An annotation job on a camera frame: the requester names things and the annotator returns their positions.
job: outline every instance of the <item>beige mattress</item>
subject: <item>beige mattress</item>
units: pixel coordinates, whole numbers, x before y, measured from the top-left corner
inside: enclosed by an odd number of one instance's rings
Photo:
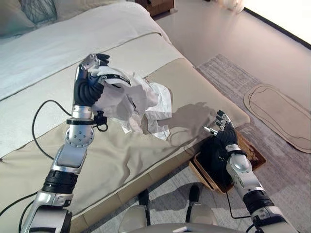
[[[124,134],[120,125],[108,121],[109,130],[95,132],[88,156],[79,175],[74,199],[72,232],[80,232],[147,188],[196,152],[208,135],[202,130],[213,125],[218,109],[229,114],[236,126],[249,117],[221,95],[185,59],[177,59],[147,77],[168,87],[173,117],[163,120],[171,134],[167,141],[153,137],[143,126],[142,135]],[[56,154],[67,129],[62,124],[39,139],[48,154]],[[42,187],[51,161],[31,142],[5,157],[0,163],[0,190],[3,209],[15,200]],[[15,232],[25,200],[0,217],[0,232]]]

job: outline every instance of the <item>gray pillow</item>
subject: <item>gray pillow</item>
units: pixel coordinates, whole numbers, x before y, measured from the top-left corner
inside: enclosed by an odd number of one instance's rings
[[[62,21],[95,7],[123,1],[125,2],[125,0],[54,0],[54,4],[57,20]]]
[[[57,18],[53,0],[21,0],[21,8],[35,24],[55,21]]]
[[[21,10],[18,0],[0,0],[0,36],[24,34],[35,25]]]

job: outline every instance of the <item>black wire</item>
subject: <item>black wire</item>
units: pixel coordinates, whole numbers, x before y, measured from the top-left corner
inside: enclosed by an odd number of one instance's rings
[[[108,130],[108,125],[105,124],[105,126],[106,126],[106,129],[104,129],[104,130],[101,130],[101,129],[98,127],[98,125],[96,125],[96,128],[98,129],[99,132],[106,132],[106,131]]]
[[[27,199],[27,198],[29,198],[29,197],[32,197],[32,196],[34,196],[34,195],[36,195],[36,194],[37,194],[37,192],[32,193],[32,194],[30,194],[30,195],[28,195],[28,196],[25,196],[25,197],[23,197],[23,198],[20,198],[20,199],[14,201],[13,203],[9,204],[7,207],[5,207],[5,208],[0,212],[0,216],[3,215],[4,212],[7,211],[8,209],[10,209],[13,205],[15,205],[15,204],[19,203],[20,201],[25,200],[25,199]]]
[[[233,217],[233,215],[232,215],[232,210],[231,210],[231,204],[230,204],[230,201],[229,201],[228,192],[226,191],[225,194],[227,195],[227,200],[228,200],[228,204],[229,204],[230,214],[231,214],[231,217],[232,217],[233,219],[241,219],[241,218],[248,218],[248,217],[251,217],[250,215],[248,215],[248,216],[241,216],[241,217]]]
[[[223,172],[222,172],[222,179],[223,179],[223,186],[224,186],[224,189],[226,189],[226,184],[225,184],[225,165],[224,165]],[[226,194],[226,196],[227,196],[227,200],[228,200],[228,204],[229,204],[230,215],[231,215],[231,217],[232,217],[233,219],[241,219],[241,218],[248,218],[248,217],[251,217],[250,215],[248,215],[248,216],[234,217],[234,216],[232,215],[232,209],[231,209],[231,204],[230,204],[228,192],[226,191],[225,194]]]
[[[253,226],[254,224],[250,225],[245,232],[248,233],[253,228]]]
[[[22,225],[22,223],[23,223],[23,218],[24,218],[24,216],[25,216],[25,213],[26,213],[27,209],[29,208],[29,206],[32,205],[33,202],[34,202],[34,200],[33,200],[32,202],[30,202],[30,203],[25,207],[23,213],[21,214],[21,217],[20,217],[20,219],[19,219],[19,225],[18,225],[18,233],[21,232],[21,225]]]
[[[63,112],[66,113],[68,116],[71,116],[71,114],[70,114],[69,112],[67,112],[57,101],[54,101],[54,100],[47,100],[47,101],[44,101],[44,102],[40,105],[40,107],[39,107],[38,110],[36,111],[35,116],[34,116],[34,118],[33,118],[33,123],[32,123],[32,125],[31,125],[31,133],[32,133],[32,135],[33,135],[33,139],[34,139],[34,141],[35,141],[35,144],[36,144],[36,146],[39,148],[39,150],[40,150],[45,156],[47,156],[49,159],[54,160],[53,157],[49,156],[49,155],[39,146],[39,144],[38,144],[38,142],[37,142],[37,139],[36,139],[36,137],[35,137],[35,133],[34,133],[35,120],[36,120],[36,118],[37,118],[37,116],[38,116],[39,111],[41,110],[41,108],[42,108],[47,102],[53,102],[53,103],[57,104],[57,106],[60,107],[60,109],[63,110]]]

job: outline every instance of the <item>wicker tray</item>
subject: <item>wicker tray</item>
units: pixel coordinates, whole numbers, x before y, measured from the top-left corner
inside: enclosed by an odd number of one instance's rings
[[[247,153],[247,158],[251,162],[252,169],[256,170],[258,167],[266,162],[266,159],[239,132],[237,132],[237,134],[239,147]],[[231,189],[233,185],[229,185],[224,188],[221,183],[218,183],[210,177],[210,175],[208,174],[208,170],[205,170],[197,160],[197,156],[199,154],[200,153],[196,154],[195,157],[190,160],[189,166],[192,168],[192,170],[195,172],[196,176],[201,180],[201,182],[211,190],[217,190],[222,193],[225,193],[226,191]]]

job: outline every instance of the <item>white cloth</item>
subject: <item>white cloth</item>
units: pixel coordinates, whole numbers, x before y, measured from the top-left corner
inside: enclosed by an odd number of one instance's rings
[[[142,133],[141,120],[146,114],[148,131],[159,139],[167,139],[170,135],[169,127],[159,126],[157,122],[172,117],[171,94],[165,86],[148,84],[139,76],[111,67],[94,67],[89,72],[92,77],[117,74],[131,83],[129,85],[121,79],[105,80],[104,92],[92,106],[95,115],[97,111],[103,111],[104,116],[119,122],[125,133]]]

